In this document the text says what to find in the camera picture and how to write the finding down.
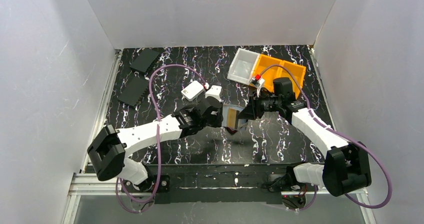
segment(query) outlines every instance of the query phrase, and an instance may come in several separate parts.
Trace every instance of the black marble-patterned mat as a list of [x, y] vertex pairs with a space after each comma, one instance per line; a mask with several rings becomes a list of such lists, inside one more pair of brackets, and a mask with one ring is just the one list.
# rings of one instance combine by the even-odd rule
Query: black marble-patterned mat
[[[227, 79], [228, 70], [237, 49], [245, 48], [278, 59], [306, 66], [303, 90], [311, 100], [316, 114], [330, 123], [327, 106], [307, 46], [228, 46], [153, 48], [161, 53], [160, 60], [146, 76], [159, 66], [181, 64], [195, 68], [210, 85], [223, 88], [222, 100], [226, 104], [245, 107], [252, 92], [246, 85]], [[105, 121], [116, 129], [149, 123], [156, 113], [148, 93], [135, 107], [118, 101], [118, 96], [138, 73], [130, 69], [131, 62], [142, 49], [124, 49], [113, 94]], [[154, 92], [162, 116], [171, 114], [188, 102], [181, 100], [181, 90], [196, 80], [184, 69], [165, 69], [155, 78]], [[163, 164], [249, 164], [293, 163], [299, 161], [322, 162], [323, 155], [311, 141], [276, 113], [266, 113], [261, 120], [252, 121], [247, 131], [235, 135], [224, 129], [207, 127], [194, 136], [161, 143]], [[157, 163], [156, 147], [135, 153], [132, 158], [146, 163]]]

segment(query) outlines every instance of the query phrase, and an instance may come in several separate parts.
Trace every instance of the yellow object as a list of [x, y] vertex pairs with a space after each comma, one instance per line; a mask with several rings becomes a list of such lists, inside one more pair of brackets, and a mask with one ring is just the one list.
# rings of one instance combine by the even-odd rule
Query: yellow object
[[[260, 55], [259, 59], [257, 61], [257, 64], [254, 68], [252, 77], [255, 77], [256, 75], [259, 75], [266, 67], [270, 65], [281, 65], [286, 67], [296, 78], [297, 82], [299, 83], [300, 87], [303, 87], [304, 83], [304, 77], [306, 73], [306, 67], [302, 65], [297, 65], [294, 63], [291, 63], [289, 61], [276, 59], [267, 55]], [[293, 82], [293, 79], [290, 77], [290, 75], [283, 70], [282, 68], [278, 67], [272, 67], [269, 70], [267, 70], [263, 75], [262, 78], [265, 80], [265, 83], [263, 84], [264, 87], [270, 91], [271, 93], [274, 92], [274, 84], [273, 80], [280, 78], [280, 77], [289, 77], [292, 81], [293, 85], [293, 91], [296, 95], [296, 98], [300, 94], [299, 88], [296, 86], [296, 84]]]

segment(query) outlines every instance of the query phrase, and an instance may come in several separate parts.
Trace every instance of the wire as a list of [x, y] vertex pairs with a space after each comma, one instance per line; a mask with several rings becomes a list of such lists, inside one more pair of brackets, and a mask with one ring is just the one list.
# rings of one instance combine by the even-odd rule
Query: wire
[[[309, 204], [307, 204], [305, 207], [303, 207], [303, 208], [296, 208], [296, 209], [289, 209], [289, 210], [292, 210], [292, 211], [299, 211], [299, 210], [305, 210], [305, 209], [308, 209], [311, 205], [312, 205], [312, 203], [315, 201], [315, 198], [316, 198], [316, 196], [317, 196], [317, 192], [318, 192], [318, 187], [316, 186], [316, 185], [314, 185], [313, 186], [314, 187], [314, 192], [313, 192], [313, 197], [312, 197], [312, 200], [309, 202]], [[278, 209], [283, 209], [283, 210], [286, 210], [286, 208], [281, 208], [281, 207], [278, 207], [278, 206], [274, 206], [274, 205], [270, 205], [270, 204], [266, 204], [266, 203], [263, 203], [262, 205], [266, 205], [266, 206], [270, 206], [270, 207], [273, 207], [273, 208], [278, 208]]]
[[303, 189], [303, 186], [301, 186], [301, 188], [299, 190], [299, 194], [297, 194], [298, 196], [301, 196], [302, 195], [302, 189]]
[[289, 200], [288, 198], [284, 198], [284, 197], [283, 197], [283, 200], [286, 200], [286, 201], [290, 202], [290, 203], [291, 203], [291, 206], [292, 206], [294, 209], [299, 208], [299, 207], [298, 207], [298, 205], [296, 205], [293, 201]]
[[276, 185], [282, 178], [283, 178], [284, 176], [280, 176], [280, 177], [278, 177], [277, 179], [275, 179], [274, 181], [268, 181], [268, 182], [265, 182], [265, 183], [263, 183], [262, 185], [261, 185], [261, 188], [262, 189], [270, 189], [271, 187], [273, 187], [274, 185]]
[[[198, 72], [196, 72], [194, 69], [192, 69], [192, 68], [190, 68], [190, 67], [188, 67], [188, 66], [185, 66], [185, 65], [175, 65], [175, 64], [172, 64], [172, 65], [165, 65], [165, 66], [162, 66], [162, 67], [160, 67], [160, 68], [158, 68], [158, 69], [156, 69], [154, 72], [153, 72], [153, 74], [150, 76], [150, 79], [149, 79], [149, 81], [148, 81], [148, 91], [149, 91], [149, 94], [150, 94], [150, 97], [151, 97], [151, 101], [152, 101], [152, 103], [153, 103], [153, 105], [154, 105], [154, 109], [156, 110], [156, 116], [157, 116], [157, 124], [158, 124], [158, 126], [157, 126], [157, 128], [156, 128], [156, 143], [157, 143], [157, 150], [158, 150], [158, 152], [157, 152], [157, 178], [156, 178], [156, 183], [155, 183], [155, 186], [154, 186], [154, 188], [153, 188], [153, 191], [151, 192], [151, 195], [149, 196], [149, 198], [147, 198], [146, 200], [139, 200], [139, 199], [137, 199], [137, 198], [135, 198], [134, 196], [132, 196], [129, 192], [128, 192], [128, 190], [125, 188], [125, 185], [123, 184], [124, 182], [123, 182], [123, 180], [121, 179], [121, 178], [118, 178], [117, 180], [116, 180], [116, 185], [118, 185], [118, 181], [121, 183], [121, 187], [122, 187], [122, 190], [125, 192], [125, 194], [131, 199], [131, 200], [133, 200], [133, 201], [135, 201], [135, 202], [138, 202], [138, 203], [146, 203], [146, 202], [150, 202], [150, 201], [152, 201], [153, 200], [153, 198], [154, 198], [154, 196], [156, 195], [156, 192], [157, 192], [157, 189], [159, 188], [159, 182], [160, 182], [160, 180], [161, 180], [161, 178], [160, 178], [160, 174], [161, 174], [161, 170], [162, 170], [162, 154], [161, 154], [161, 140], [160, 140], [160, 130], [159, 130], [159, 123], [160, 123], [160, 120], [161, 120], [161, 113], [160, 113], [160, 111], [159, 111], [159, 107], [158, 107], [158, 103], [156, 102], [156, 100], [154, 99], [155, 97], [154, 97], [154, 95], [153, 95], [153, 89], [152, 89], [152, 83], [153, 83], [153, 79], [155, 78], [155, 76], [156, 76], [156, 74], [159, 72], [159, 71], [161, 71], [161, 70], [163, 70], [163, 69], [166, 69], [166, 68], [171, 68], [171, 67], [177, 67], [177, 68], [185, 68], [185, 69], [188, 69], [188, 70], [190, 70], [190, 71], [192, 71], [194, 74], [196, 74], [197, 76], [199, 76], [199, 78], [203, 81], [203, 84], [205, 84], [206, 83], [206, 81], [204, 80], [204, 78], [202, 78], [202, 76], [198, 73]], [[118, 198], [118, 201], [119, 201], [119, 203], [121, 204], [121, 206], [125, 209], [125, 210], [127, 210], [127, 211], [129, 211], [129, 212], [132, 212], [132, 213], [139, 213], [139, 212], [144, 212], [144, 211], [146, 211], [146, 210], [149, 210], [150, 209], [150, 207], [149, 208], [147, 208], [146, 210], [140, 210], [140, 211], [137, 211], [137, 212], [134, 212], [134, 211], [131, 211], [131, 210], [129, 210], [128, 208], [126, 208], [123, 204], [122, 204], [122, 201], [121, 201], [121, 199], [119, 198], [119, 195], [118, 195], [118, 186], [116, 186], [116, 189], [115, 189], [115, 191], [116, 191], [116, 196], [117, 196], [117, 198]]]
[[313, 186], [314, 188], [314, 191], [313, 191], [313, 197], [312, 197], [312, 200], [309, 202], [309, 204], [307, 204], [305, 207], [303, 207], [303, 208], [300, 208], [299, 210], [306, 210], [306, 209], [308, 209], [311, 205], [312, 205], [312, 203], [315, 201], [315, 197], [317, 196], [317, 192], [318, 192], [318, 186], [316, 186], [316, 185], [314, 185]]
[[[305, 99], [305, 101], [306, 101], [306, 106], [308, 107], [308, 111], [309, 111], [309, 114], [311, 115], [311, 117], [313, 118], [313, 120], [318, 124], [318, 125], [320, 125], [321, 127], [327, 127], [327, 125], [325, 124], [325, 123], [322, 123], [322, 122], [320, 122], [316, 117], [315, 117], [315, 115], [314, 115], [314, 113], [313, 113], [313, 111], [312, 111], [312, 109], [310, 108], [311, 107], [311, 104], [310, 104], [310, 102], [309, 102], [309, 99], [307, 98], [307, 96], [306, 96], [306, 94], [304, 93], [304, 91], [302, 90], [302, 88], [301, 88], [301, 86], [299, 85], [299, 83], [298, 83], [298, 81], [296, 80], [296, 78], [293, 76], [293, 74], [286, 68], [286, 67], [284, 67], [284, 66], [281, 66], [281, 65], [270, 65], [270, 66], [268, 66], [268, 67], [266, 67], [263, 71], [262, 71], [262, 73], [260, 74], [261, 76], [262, 76], [262, 74], [263, 73], [265, 73], [265, 71], [267, 71], [268, 69], [270, 69], [270, 68], [272, 68], [272, 67], [279, 67], [279, 68], [282, 68], [282, 69], [284, 69], [290, 76], [291, 76], [291, 78], [293, 79], [293, 81], [294, 81], [294, 83], [297, 85], [297, 87], [299, 88], [299, 90], [300, 90], [300, 92], [301, 92], [301, 94], [302, 94], [302, 96], [303, 96], [303, 98]], [[335, 135], [338, 135], [339, 137], [341, 137], [341, 138], [344, 138], [344, 139], [346, 139], [346, 140], [348, 140], [348, 141], [350, 141], [351, 143], [353, 143], [355, 146], [357, 146], [358, 148], [361, 148], [362, 150], [364, 150], [366, 153], [368, 153], [368, 155], [370, 155], [375, 161], [376, 161], [376, 163], [377, 163], [377, 165], [379, 165], [379, 167], [381, 168], [381, 170], [383, 171], [383, 174], [384, 174], [384, 176], [386, 177], [386, 180], [387, 180], [387, 196], [386, 196], [386, 198], [384, 199], [384, 201], [382, 202], [382, 203], [380, 203], [380, 204], [377, 204], [377, 205], [367, 205], [367, 204], [363, 204], [363, 203], [360, 203], [359, 201], [357, 201], [357, 200], [355, 200], [353, 197], [351, 197], [350, 195], [348, 195], [348, 194], [344, 194], [347, 198], [349, 198], [351, 201], [353, 201], [353, 202], [355, 202], [356, 204], [358, 204], [358, 205], [360, 205], [360, 206], [362, 206], [362, 207], [365, 207], [365, 208], [371, 208], [371, 209], [377, 209], [377, 208], [381, 208], [381, 207], [383, 207], [383, 206], [385, 206], [385, 205], [387, 205], [387, 203], [390, 201], [390, 199], [391, 199], [391, 196], [392, 196], [392, 180], [391, 180], [391, 178], [390, 178], [390, 176], [389, 176], [389, 173], [388, 173], [388, 171], [387, 171], [387, 169], [383, 166], [383, 164], [382, 164], [382, 162], [374, 155], [374, 153], [372, 153], [368, 148], [366, 148], [364, 145], [362, 145], [362, 144], [360, 144], [360, 143], [358, 143], [357, 141], [355, 141], [354, 139], [352, 139], [352, 138], [350, 138], [350, 137], [348, 137], [348, 136], [346, 136], [346, 135], [344, 135], [343, 133], [341, 133], [341, 132], [338, 132], [338, 131], [335, 131], [335, 130], [333, 130], [333, 129], [331, 129], [331, 128], [326, 128], [326, 130], [327, 131], [329, 131], [329, 132], [331, 132], [331, 133], [333, 133], [333, 134], [335, 134]]]
[[304, 191], [304, 193], [302, 194], [302, 196], [304, 196], [305, 194], [306, 194], [306, 192], [307, 192], [307, 188], [308, 186], [305, 184], [305, 191]]
[[123, 202], [122, 202], [122, 200], [120, 199], [119, 194], [118, 194], [118, 179], [116, 179], [115, 194], [116, 194], [116, 196], [117, 196], [116, 198], [118, 199], [118, 202], [119, 202], [119, 204], [121, 205], [121, 207], [122, 207], [124, 210], [126, 210], [126, 211], [128, 211], [128, 212], [130, 212], [130, 213], [134, 213], [134, 214], [141, 213], [141, 212], [145, 212], [145, 211], [149, 210], [149, 209], [150, 209], [150, 207], [151, 207], [152, 205], [150, 205], [147, 209], [145, 209], [145, 210], [144, 210], [145, 206], [146, 206], [147, 204], [149, 204], [149, 203], [153, 203], [153, 201], [146, 202], [140, 210], [131, 210], [131, 209], [129, 209], [128, 207], [126, 207], [126, 206], [123, 204]]

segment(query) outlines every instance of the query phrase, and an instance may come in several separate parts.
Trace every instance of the clear plastic box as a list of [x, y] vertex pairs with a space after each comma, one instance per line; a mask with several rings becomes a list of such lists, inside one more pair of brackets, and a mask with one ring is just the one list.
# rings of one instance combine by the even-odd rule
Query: clear plastic box
[[231, 62], [227, 78], [249, 85], [259, 56], [258, 53], [239, 48]]

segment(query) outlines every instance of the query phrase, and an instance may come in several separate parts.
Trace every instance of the white enclosure wall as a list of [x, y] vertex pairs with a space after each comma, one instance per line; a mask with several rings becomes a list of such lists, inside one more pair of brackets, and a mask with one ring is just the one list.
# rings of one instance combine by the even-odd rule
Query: white enclosure wall
[[[424, 0], [337, 0], [315, 46], [336, 128], [363, 141], [392, 176], [378, 223], [423, 223]], [[371, 168], [377, 204], [387, 184]]]
[[1, 223], [60, 223], [114, 59], [87, 0], [0, 0]]
[[88, 0], [116, 49], [313, 44], [335, 0]]

